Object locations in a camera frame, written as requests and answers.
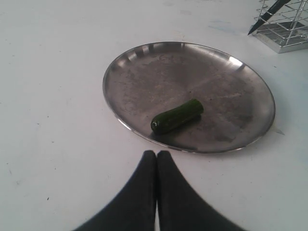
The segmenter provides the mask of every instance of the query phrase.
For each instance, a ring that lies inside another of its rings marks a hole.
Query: metal tray
[[[103,78],[104,97],[119,121],[145,139],[194,153],[241,149],[262,137],[275,117],[263,79],[238,59],[210,47],[158,42],[118,56]],[[161,136],[158,113],[198,99],[200,118]]]

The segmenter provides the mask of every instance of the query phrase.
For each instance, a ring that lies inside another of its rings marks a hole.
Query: green cucumber
[[[151,121],[151,128],[156,135],[164,134],[199,116],[203,111],[202,104],[192,99],[181,106],[156,115]]]

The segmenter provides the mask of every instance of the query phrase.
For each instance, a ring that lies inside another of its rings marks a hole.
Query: tray rim
[[[228,55],[230,57],[233,57],[235,59],[237,59],[236,57],[226,53],[226,52],[223,52],[223,51],[220,51],[218,49],[215,49],[215,48],[212,48],[212,47],[209,47],[209,46],[204,46],[204,45],[200,45],[200,44],[197,44],[197,43],[190,43],[190,42],[181,42],[181,41],[160,41],[160,42],[151,42],[151,43],[146,43],[146,44],[142,44],[142,45],[139,45],[139,46],[136,46],[136,47],[133,47],[123,53],[121,53],[120,55],[118,55],[107,67],[105,73],[104,73],[104,76],[103,76],[103,82],[102,82],[102,89],[103,89],[103,96],[104,96],[104,99],[105,99],[105,102],[107,103],[109,109],[113,112],[113,114],[115,115],[116,119],[124,126],[126,127],[128,130],[132,131],[133,133],[137,134],[138,136],[146,139],[147,141],[150,141],[152,143],[155,143],[155,144],[158,144],[160,146],[163,146],[163,147],[166,147],[166,148],[169,148],[169,149],[173,149],[173,150],[177,150],[177,151],[181,151],[181,152],[186,152],[186,153],[193,153],[193,154],[221,154],[221,153],[230,153],[230,152],[234,152],[234,151],[238,151],[238,150],[241,150],[253,143],[255,143],[256,141],[258,141],[259,139],[261,139],[269,130],[270,128],[272,127],[273,123],[274,123],[274,120],[275,120],[275,117],[276,117],[276,102],[275,102],[275,99],[274,99],[274,96],[269,88],[269,86],[267,85],[267,83],[264,81],[264,79],[254,70],[252,69],[249,65],[247,65],[246,63],[242,62],[240,59],[237,59],[239,61],[241,61],[243,64],[245,64],[248,68],[250,68],[262,81],[263,83],[265,84],[265,86],[268,88],[269,90],[269,93],[270,93],[270,96],[271,96],[271,99],[273,101],[273,110],[274,110],[274,113],[273,113],[273,116],[271,118],[271,121],[270,121],[270,125],[269,127],[264,130],[262,133],[259,134],[259,136],[257,136],[254,140],[252,140],[251,142],[249,142],[248,144],[246,145],[240,145],[239,147],[236,147],[236,148],[231,148],[231,149],[227,149],[227,150],[221,150],[221,151],[201,151],[201,150],[191,150],[191,149],[184,149],[184,148],[179,148],[179,147],[176,147],[176,146],[172,146],[172,145],[168,145],[168,144],[165,144],[165,143],[162,143],[162,142],[158,142],[158,141],[155,141],[149,137],[146,137],[144,136],[143,134],[141,134],[140,132],[136,131],[135,129],[133,129],[131,126],[129,126],[116,112],[115,110],[112,108],[112,106],[110,105],[109,103],[109,100],[106,96],[106,79],[107,79],[107,74],[109,73],[111,67],[113,66],[113,64],[125,53],[128,53],[136,48],[139,48],[139,47],[142,47],[142,46],[149,46],[149,45],[155,45],[155,44],[159,44],[159,43],[183,43],[183,44],[189,44],[189,45],[196,45],[196,46],[201,46],[201,47],[204,47],[204,48],[208,48],[208,49],[212,49],[214,51],[218,51],[220,53],[223,53],[225,55]]]

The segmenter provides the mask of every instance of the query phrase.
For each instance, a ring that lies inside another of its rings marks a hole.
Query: small cucumber
[[[202,104],[192,99],[179,107],[156,115],[151,121],[151,128],[156,135],[164,134],[202,114],[203,111]]]

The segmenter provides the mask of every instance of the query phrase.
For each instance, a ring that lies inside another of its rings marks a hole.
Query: metal wire rack
[[[275,0],[260,0],[261,16]],[[308,0],[291,0],[256,30],[253,35],[277,53],[308,48]]]

